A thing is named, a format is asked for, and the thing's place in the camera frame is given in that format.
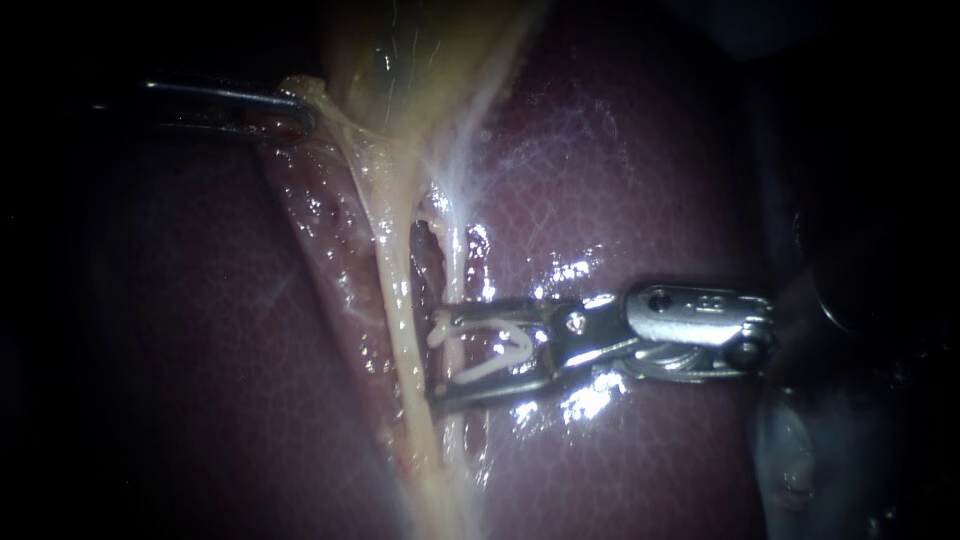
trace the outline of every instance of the surgical clip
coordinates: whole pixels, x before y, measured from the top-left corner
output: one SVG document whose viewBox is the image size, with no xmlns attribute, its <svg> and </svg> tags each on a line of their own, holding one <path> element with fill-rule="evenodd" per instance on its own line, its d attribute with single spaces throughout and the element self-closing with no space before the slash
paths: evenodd
<svg viewBox="0 0 960 540">
<path fill-rule="evenodd" d="M 771 311 L 765 300 L 734 291 L 673 286 L 586 300 L 441 306 L 431 348 L 484 329 L 509 336 L 510 344 L 434 385 L 428 399 L 444 411 L 515 401 L 598 370 L 677 383 L 743 377 L 758 370 L 772 344 Z M 497 376 L 504 370 L 510 374 Z"/>
</svg>

